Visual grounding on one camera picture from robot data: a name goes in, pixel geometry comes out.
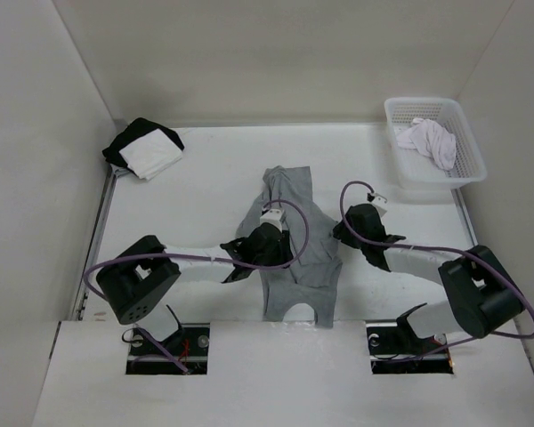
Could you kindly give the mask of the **grey tank top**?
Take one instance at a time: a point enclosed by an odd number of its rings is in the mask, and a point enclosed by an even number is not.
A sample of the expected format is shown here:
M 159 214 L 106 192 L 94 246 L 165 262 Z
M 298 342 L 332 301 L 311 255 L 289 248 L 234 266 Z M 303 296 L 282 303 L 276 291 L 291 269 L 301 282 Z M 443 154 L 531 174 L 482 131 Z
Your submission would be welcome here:
M 284 229 L 290 232 L 293 254 L 306 249 L 283 270 L 262 271 L 263 319 L 279 322 L 297 304 L 314 311 L 315 325 L 331 328 L 334 322 L 337 283 L 343 266 L 338 242 L 332 236 L 336 221 L 313 201 L 312 174 L 308 166 L 275 166 L 263 175 L 263 189 L 237 228 L 238 238 L 248 236 L 259 225 L 261 208 L 270 200 L 284 199 L 301 211 L 285 207 Z

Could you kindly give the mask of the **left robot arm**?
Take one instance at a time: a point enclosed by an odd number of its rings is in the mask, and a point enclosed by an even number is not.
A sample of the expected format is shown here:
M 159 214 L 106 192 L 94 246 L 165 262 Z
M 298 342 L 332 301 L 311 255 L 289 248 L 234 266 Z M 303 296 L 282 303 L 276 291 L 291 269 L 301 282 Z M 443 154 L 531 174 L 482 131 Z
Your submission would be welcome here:
M 258 267 L 280 266 L 293 259 L 290 234 L 264 223 L 247 237 L 211 248 L 165 246 L 148 235 L 101 268 L 96 281 L 122 325 L 135 324 L 151 335 L 162 354 L 182 344 L 180 323 L 163 299 L 177 283 L 229 284 L 248 278 Z

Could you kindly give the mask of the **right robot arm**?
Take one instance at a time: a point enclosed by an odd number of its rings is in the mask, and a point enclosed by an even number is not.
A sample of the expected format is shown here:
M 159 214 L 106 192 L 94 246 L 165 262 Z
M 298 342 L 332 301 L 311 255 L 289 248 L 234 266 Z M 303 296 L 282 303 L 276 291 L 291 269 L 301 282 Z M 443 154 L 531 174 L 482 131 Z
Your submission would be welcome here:
M 427 280 L 446 295 L 443 302 L 424 302 L 395 319 L 394 353 L 443 351 L 435 337 L 446 333 L 482 339 L 527 309 L 523 294 L 488 247 L 413 246 L 387 233 L 370 203 L 340 211 L 342 220 L 333 228 L 340 243 L 360 250 L 380 270 Z

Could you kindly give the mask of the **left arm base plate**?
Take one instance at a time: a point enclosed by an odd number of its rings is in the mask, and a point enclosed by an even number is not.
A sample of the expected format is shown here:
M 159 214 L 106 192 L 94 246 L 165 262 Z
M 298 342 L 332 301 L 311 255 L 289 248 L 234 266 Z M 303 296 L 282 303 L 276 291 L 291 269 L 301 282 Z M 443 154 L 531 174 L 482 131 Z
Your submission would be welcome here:
M 140 357 L 145 355 L 162 356 L 162 351 L 150 342 L 134 327 L 130 334 L 123 334 L 129 344 L 129 355 Z M 189 323 L 183 326 L 182 338 L 164 340 L 161 345 L 180 361 L 207 362 L 210 344 L 210 324 Z

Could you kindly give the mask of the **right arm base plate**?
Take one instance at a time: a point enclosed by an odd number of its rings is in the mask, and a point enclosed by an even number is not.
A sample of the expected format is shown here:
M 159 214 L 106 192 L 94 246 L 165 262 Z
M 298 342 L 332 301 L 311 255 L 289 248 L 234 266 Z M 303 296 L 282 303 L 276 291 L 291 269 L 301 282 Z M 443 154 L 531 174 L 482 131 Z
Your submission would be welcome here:
M 419 338 L 412 330 L 394 324 L 370 324 L 366 331 L 369 353 L 379 359 L 419 356 L 444 345 L 434 337 Z

